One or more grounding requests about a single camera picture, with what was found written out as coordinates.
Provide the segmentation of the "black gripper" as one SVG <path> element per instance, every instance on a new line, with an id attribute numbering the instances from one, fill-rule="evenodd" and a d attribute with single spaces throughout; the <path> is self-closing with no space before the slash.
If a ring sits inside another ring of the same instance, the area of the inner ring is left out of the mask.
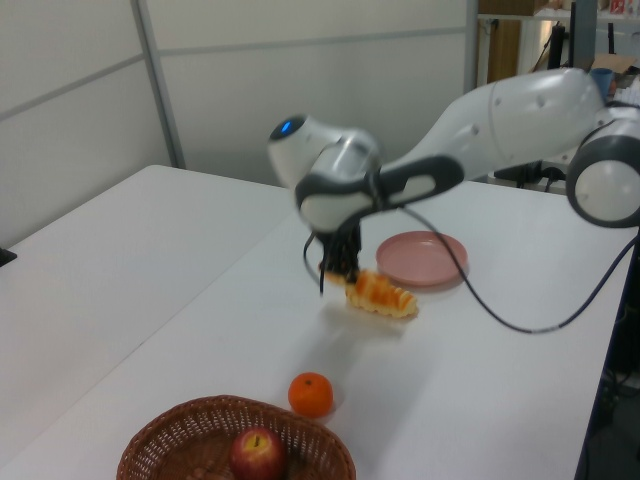
<path id="1" fill-rule="evenodd" d="M 358 276 L 360 272 L 361 228 L 359 223 L 322 235 L 322 271 L 337 276 Z"/>

